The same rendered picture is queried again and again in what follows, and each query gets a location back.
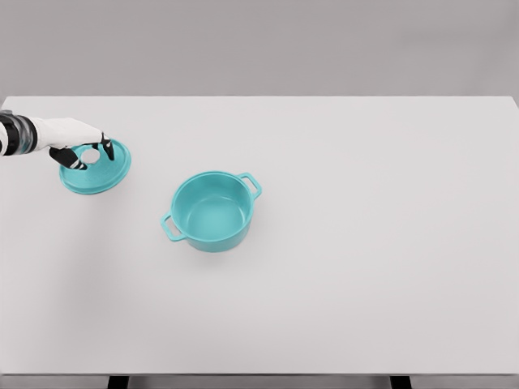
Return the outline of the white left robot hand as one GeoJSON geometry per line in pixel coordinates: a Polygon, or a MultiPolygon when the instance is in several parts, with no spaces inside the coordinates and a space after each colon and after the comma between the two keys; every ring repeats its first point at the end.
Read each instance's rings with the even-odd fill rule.
{"type": "Polygon", "coordinates": [[[98,128],[73,118],[49,119],[46,123],[49,127],[49,156],[62,167],[75,170],[88,168],[72,149],[81,145],[97,149],[100,144],[109,160],[114,161],[112,140],[98,128]]]}

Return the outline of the teal pot lid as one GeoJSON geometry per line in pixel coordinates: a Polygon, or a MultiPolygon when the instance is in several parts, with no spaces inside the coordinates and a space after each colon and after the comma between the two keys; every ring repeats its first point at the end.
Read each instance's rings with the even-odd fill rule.
{"type": "Polygon", "coordinates": [[[114,148],[114,160],[110,160],[99,146],[99,158],[95,163],[87,163],[82,155],[85,152],[93,152],[90,145],[74,146],[72,150],[88,166],[86,170],[67,169],[59,167],[59,177],[62,184],[75,193],[82,195],[94,195],[116,186],[129,172],[131,167],[131,154],[128,148],[117,140],[112,140],[114,148]]]}

